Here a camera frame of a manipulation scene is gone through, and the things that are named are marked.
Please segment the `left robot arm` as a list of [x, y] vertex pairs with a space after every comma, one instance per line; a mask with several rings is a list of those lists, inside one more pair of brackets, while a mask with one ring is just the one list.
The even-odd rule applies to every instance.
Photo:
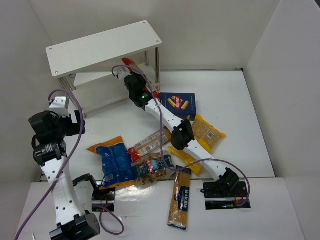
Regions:
[[85, 132], [82, 113], [75, 110], [74, 123], [67, 110], [55, 113], [46, 110], [29, 119], [35, 132], [32, 138], [33, 158], [50, 183], [55, 206], [56, 229], [49, 233], [52, 240], [89, 240], [101, 233], [99, 221], [91, 212], [91, 194], [97, 185], [92, 175], [72, 180], [65, 137]]

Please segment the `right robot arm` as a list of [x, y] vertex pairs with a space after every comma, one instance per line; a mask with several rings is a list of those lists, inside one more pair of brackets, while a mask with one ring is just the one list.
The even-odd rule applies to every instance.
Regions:
[[129, 99], [139, 108], [151, 114], [160, 121], [160, 126], [167, 127], [171, 132], [171, 145], [178, 151], [183, 151], [201, 164], [215, 180], [217, 192], [228, 196], [238, 184], [240, 178], [236, 172], [227, 167], [225, 160], [215, 159], [195, 139], [189, 120], [182, 119], [167, 108], [146, 89], [149, 85], [147, 78], [134, 72], [118, 73], [117, 78], [124, 82], [129, 92]]

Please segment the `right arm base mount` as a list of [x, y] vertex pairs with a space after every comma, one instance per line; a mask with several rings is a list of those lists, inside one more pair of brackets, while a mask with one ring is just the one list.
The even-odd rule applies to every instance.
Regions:
[[238, 206], [247, 196], [247, 184], [240, 181], [235, 188], [228, 194], [219, 193], [216, 190], [214, 181], [204, 181], [200, 192], [204, 195], [205, 209], [208, 210], [231, 210], [231, 209], [250, 209], [251, 204], [248, 200], [244, 205]]

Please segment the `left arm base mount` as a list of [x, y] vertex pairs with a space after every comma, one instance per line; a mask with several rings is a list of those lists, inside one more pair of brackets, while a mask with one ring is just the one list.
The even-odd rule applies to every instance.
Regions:
[[94, 191], [91, 197], [92, 205], [99, 205], [107, 208], [109, 211], [115, 211], [116, 188], [108, 188]]

